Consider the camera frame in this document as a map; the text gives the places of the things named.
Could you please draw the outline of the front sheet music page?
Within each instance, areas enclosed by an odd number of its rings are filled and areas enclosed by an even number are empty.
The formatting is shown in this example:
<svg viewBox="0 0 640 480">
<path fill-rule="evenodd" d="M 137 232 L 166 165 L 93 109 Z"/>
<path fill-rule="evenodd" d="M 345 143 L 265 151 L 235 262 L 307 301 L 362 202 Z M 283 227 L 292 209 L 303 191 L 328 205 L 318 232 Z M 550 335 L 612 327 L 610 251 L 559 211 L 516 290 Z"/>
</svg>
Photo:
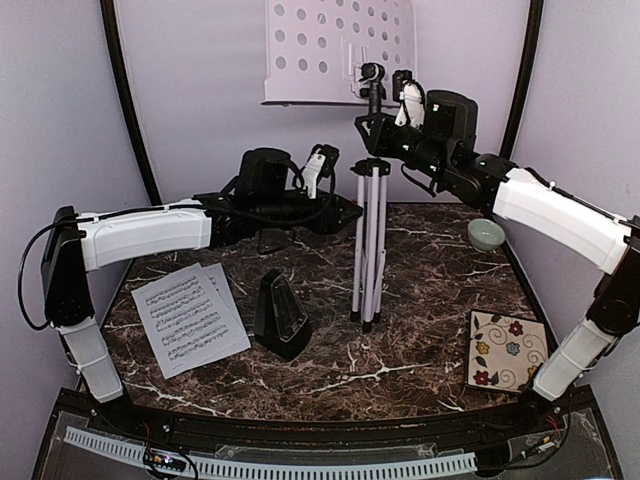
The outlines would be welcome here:
<svg viewBox="0 0 640 480">
<path fill-rule="evenodd" d="M 132 297 L 166 379 L 251 347 L 243 322 L 198 263 L 134 290 Z"/>
</svg>

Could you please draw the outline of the sheet music page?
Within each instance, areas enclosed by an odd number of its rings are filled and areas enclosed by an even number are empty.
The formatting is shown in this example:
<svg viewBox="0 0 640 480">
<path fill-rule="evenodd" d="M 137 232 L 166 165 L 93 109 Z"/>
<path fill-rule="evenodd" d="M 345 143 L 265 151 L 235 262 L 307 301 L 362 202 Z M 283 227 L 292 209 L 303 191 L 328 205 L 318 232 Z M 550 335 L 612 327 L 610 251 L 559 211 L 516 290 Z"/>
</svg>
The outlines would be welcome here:
<svg viewBox="0 0 640 480">
<path fill-rule="evenodd" d="M 234 318 L 238 322 L 240 322 L 241 318 L 237 310 L 235 300 L 231 293 L 227 276 L 225 274 L 222 264 L 216 263 L 210 266 L 206 266 L 203 268 L 203 270 L 207 275 L 207 277 L 209 278 L 212 285 L 214 286 L 214 288 L 218 291 L 227 309 L 231 312 Z"/>
<path fill-rule="evenodd" d="M 132 297 L 166 379 L 251 347 L 243 322 L 198 263 L 134 290 Z"/>
</svg>

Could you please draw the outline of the back sheet music page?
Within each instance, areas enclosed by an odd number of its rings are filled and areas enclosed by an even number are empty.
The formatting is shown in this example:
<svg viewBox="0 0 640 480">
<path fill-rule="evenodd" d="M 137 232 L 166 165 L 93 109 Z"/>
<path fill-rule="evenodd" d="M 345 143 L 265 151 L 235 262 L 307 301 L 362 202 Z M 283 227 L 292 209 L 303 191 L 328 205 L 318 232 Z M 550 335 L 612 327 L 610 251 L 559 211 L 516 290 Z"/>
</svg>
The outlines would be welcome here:
<svg viewBox="0 0 640 480">
<path fill-rule="evenodd" d="M 235 300 L 231 293 L 227 276 L 225 274 L 222 264 L 216 263 L 210 266 L 206 266 L 203 268 L 203 270 L 207 275 L 207 277 L 209 278 L 212 285 L 214 286 L 214 288 L 218 291 L 227 309 L 231 312 L 234 318 L 238 322 L 240 322 L 241 318 L 237 310 Z"/>
</svg>

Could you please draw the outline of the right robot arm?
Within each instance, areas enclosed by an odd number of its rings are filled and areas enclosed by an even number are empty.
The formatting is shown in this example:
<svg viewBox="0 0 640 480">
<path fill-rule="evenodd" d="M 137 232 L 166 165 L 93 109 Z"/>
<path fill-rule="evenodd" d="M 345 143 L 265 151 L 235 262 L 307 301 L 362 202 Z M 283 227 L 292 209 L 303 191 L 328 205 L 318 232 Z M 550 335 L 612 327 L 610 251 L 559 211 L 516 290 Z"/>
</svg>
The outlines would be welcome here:
<svg viewBox="0 0 640 480">
<path fill-rule="evenodd" d="M 534 432 L 549 405 L 603 353 L 639 325 L 639 219 L 624 219 L 544 180 L 531 168 L 474 152 L 476 103 L 450 91 L 431 90 L 415 107 L 407 93 L 394 99 L 395 115 L 382 110 L 377 86 L 364 87 L 368 112 L 355 120 L 366 150 L 397 159 L 429 177 L 422 188 L 442 191 L 485 215 L 528 226 L 576 251 L 604 274 L 583 319 L 536 371 L 510 413 L 521 434 Z"/>
</svg>

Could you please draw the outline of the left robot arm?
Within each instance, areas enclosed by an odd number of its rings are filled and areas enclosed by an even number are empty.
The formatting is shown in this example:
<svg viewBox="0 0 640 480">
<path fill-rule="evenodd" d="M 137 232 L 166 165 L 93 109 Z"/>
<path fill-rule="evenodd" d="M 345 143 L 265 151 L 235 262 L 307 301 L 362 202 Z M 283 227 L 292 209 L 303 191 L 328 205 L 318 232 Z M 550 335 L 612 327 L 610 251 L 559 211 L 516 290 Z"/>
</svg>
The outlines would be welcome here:
<svg viewBox="0 0 640 480">
<path fill-rule="evenodd" d="M 95 319 L 87 275 L 121 261 L 178 250 L 214 249 L 264 229 L 305 228 L 336 234 L 358 219 L 362 207 L 335 191 L 337 148 L 318 144 L 303 167 L 275 148 L 245 152 L 238 174 L 220 192 L 179 202 L 80 214 L 60 208 L 40 230 L 46 326 L 55 328 L 76 363 L 101 417 L 120 436 L 141 427 Z"/>
</svg>

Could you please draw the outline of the black metronome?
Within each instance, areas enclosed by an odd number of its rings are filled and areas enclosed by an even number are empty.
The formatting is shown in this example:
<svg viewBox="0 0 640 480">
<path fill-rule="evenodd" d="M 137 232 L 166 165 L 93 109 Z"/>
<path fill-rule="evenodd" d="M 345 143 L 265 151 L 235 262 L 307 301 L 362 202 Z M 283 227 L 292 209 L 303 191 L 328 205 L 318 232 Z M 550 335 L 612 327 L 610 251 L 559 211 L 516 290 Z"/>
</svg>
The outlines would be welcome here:
<svg viewBox="0 0 640 480">
<path fill-rule="evenodd" d="M 261 281 L 253 323 L 255 340 L 286 361 L 309 344 L 313 329 L 288 277 L 272 269 Z"/>
</svg>

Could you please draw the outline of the right black corner post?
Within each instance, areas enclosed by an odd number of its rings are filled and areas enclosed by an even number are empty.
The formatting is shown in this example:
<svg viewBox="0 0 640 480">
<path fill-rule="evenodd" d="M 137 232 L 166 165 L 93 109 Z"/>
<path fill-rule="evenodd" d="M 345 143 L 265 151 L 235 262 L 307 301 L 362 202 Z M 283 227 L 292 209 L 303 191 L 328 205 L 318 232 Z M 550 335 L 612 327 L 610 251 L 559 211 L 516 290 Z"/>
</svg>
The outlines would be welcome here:
<svg viewBox="0 0 640 480">
<path fill-rule="evenodd" d="M 533 74 L 543 19 L 544 0 L 530 0 L 518 74 L 509 115 L 504 130 L 500 155 L 510 159 L 515 147 Z"/>
</svg>

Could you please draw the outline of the black corner post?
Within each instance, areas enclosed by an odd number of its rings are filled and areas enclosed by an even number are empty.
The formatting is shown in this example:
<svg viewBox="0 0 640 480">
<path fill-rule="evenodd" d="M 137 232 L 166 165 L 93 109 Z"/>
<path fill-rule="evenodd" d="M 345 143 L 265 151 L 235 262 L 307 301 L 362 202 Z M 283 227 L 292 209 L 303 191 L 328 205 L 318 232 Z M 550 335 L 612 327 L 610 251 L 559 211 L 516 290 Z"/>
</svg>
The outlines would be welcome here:
<svg viewBox="0 0 640 480">
<path fill-rule="evenodd" d="M 518 74 L 509 115 L 504 130 L 500 155 L 510 159 L 515 147 L 533 74 L 543 19 L 544 0 L 530 0 Z"/>
<path fill-rule="evenodd" d="M 149 202 L 152 205 L 159 205 L 162 203 L 161 195 L 144 144 L 125 65 L 116 3 L 113 0 L 101 0 L 100 10 L 112 75 L 137 168 Z"/>
</svg>

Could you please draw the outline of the white music stand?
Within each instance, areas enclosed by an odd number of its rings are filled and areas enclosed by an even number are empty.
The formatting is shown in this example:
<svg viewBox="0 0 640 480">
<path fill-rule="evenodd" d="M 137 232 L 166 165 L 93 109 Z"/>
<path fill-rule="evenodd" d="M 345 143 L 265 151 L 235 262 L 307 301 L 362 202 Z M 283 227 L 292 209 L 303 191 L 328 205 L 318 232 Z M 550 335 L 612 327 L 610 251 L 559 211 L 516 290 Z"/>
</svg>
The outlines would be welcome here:
<svg viewBox="0 0 640 480">
<path fill-rule="evenodd" d="M 417 124 L 421 95 L 410 1 L 269 1 L 264 102 L 267 105 L 362 106 L 360 135 L 390 107 L 393 120 Z M 372 147 L 357 176 L 356 247 L 351 318 L 371 330 L 381 316 L 390 164 Z"/>
</svg>

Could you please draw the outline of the pale green bowl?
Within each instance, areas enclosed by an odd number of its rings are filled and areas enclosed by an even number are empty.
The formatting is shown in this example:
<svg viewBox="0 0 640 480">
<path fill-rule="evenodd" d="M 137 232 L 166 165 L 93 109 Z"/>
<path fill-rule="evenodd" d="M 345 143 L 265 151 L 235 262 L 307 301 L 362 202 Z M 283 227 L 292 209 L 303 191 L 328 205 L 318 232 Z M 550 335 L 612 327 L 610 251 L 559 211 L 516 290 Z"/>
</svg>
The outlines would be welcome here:
<svg viewBox="0 0 640 480">
<path fill-rule="evenodd" d="M 488 219 L 474 219 L 467 226 L 472 247 L 480 252 L 489 252 L 499 248 L 506 240 L 504 230 Z"/>
</svg>

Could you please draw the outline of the floral square coaster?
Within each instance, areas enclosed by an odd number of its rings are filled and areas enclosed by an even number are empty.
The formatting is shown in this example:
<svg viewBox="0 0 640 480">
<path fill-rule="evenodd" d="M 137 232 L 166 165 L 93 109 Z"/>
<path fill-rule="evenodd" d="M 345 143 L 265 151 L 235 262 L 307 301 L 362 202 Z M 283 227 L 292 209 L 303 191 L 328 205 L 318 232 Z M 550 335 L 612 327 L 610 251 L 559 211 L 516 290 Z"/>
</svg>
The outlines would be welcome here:
<svg viewBox="0 0 640 480">
<path fill-rule="evenodd" d="M 549 355 L 543 323 L 480 310 L 469 313 L 466 383 L 522 392 Z"/>
</svg>

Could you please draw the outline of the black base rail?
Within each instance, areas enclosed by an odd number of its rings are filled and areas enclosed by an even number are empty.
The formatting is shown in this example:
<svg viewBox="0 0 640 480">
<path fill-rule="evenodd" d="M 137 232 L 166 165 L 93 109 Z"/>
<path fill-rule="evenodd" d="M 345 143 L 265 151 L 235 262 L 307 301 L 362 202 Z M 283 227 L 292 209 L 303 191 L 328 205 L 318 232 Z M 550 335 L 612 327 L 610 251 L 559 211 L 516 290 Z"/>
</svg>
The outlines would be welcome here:
<svg viewBox="0 0 640 480">
<path fill-rule="evenodd" d="M 347 448 L 433 443 L 439 450 L 489 450 L 523 435 L 512 394 L 471 390 L 472 407 L 449 402 L 411 407 L 403 393 L 394 404 L 388 395 L 363 387 L 309 395 L 275 392 L 244 385 L 218 395 L 127 386 L 135 416 L 146 421 L 151 437 L 179 447 L 212 449 L 235 445 L 283 448 Z"/>
</svg>

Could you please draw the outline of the left black corner post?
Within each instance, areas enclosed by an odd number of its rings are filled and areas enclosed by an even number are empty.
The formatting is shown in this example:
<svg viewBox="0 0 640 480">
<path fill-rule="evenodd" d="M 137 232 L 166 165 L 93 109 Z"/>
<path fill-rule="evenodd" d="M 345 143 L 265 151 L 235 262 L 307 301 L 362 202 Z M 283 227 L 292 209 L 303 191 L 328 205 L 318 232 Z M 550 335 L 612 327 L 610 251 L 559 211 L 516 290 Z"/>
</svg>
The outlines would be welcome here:
<svg viewBox="0 0 640 480">
<path fill-rule="evenodd" d="M 125 65 L 116 3 L 113 0 L 101 0 L 100 10 L 112 75 L 137 168 L 149 202 L 152 205 L 159 205 L 162 203 L 161 195 L 144 144 Z"/>
</svg>

